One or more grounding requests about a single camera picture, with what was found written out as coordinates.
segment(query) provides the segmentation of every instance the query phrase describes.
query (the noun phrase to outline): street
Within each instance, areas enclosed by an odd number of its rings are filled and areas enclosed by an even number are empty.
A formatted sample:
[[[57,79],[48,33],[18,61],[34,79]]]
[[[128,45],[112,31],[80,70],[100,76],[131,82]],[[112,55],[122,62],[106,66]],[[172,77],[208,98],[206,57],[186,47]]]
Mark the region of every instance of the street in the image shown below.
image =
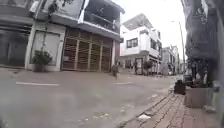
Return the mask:
[[[114,128],[168,92],[175,77],[0,69],[0,116],[10,128]]]

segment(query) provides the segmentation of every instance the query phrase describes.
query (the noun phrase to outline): white lane line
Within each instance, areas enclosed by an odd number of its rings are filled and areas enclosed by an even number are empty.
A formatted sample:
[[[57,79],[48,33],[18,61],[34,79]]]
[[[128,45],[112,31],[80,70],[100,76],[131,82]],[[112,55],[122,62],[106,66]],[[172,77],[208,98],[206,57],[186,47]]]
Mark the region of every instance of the white lane line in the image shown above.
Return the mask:
[[[158,94],[154,94],[154,95],[152,95],[152,98],[155,98],[155,97],[157,97],[158,96]]]
[[[59,84],[42,84],[42,83],[27,83],[27,82],[16,82],[19,85],[37,85],[37,86],[59,86]]]
[[[122,85],[122,84],[133,84],[133,82],[124,82],[124,83],[115,83],[117,85]]]

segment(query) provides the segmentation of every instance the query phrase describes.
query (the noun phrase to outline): potted plant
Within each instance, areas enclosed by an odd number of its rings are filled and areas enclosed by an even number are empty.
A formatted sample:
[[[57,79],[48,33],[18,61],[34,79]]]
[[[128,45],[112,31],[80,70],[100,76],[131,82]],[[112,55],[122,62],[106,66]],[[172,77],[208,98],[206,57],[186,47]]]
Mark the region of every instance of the potted plant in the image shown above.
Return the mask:
[[[44,72],[45,66],[52,60],[50,54],[46,51],[36,50],[32,62],[34,64],[34,72]]]

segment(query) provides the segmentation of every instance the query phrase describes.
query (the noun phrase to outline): overcast sky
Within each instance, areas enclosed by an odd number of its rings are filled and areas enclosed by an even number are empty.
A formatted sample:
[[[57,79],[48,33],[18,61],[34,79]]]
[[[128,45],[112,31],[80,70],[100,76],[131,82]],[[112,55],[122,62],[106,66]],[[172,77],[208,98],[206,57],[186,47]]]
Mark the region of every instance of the overcast sky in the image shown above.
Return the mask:
[[[181,0],[114,0],[126,11],[121,17],[124,22],[139,13],[147,16],[152,25],[161,31],[163,47],[177,45],[182,59],[181,35],[178,22],[182,25],[186,40],[185,18]]]

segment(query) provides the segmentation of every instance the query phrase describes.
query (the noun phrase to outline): metal gate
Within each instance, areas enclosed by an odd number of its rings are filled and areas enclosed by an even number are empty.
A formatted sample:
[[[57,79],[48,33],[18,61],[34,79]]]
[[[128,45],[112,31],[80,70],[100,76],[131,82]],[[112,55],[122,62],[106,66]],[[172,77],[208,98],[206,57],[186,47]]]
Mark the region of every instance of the metal gate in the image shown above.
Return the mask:
[[[31,26],[0,21],[0,65],[24,67]]]
[[[80,29],[67,29],[63,70],[109,71],[113,40]]]

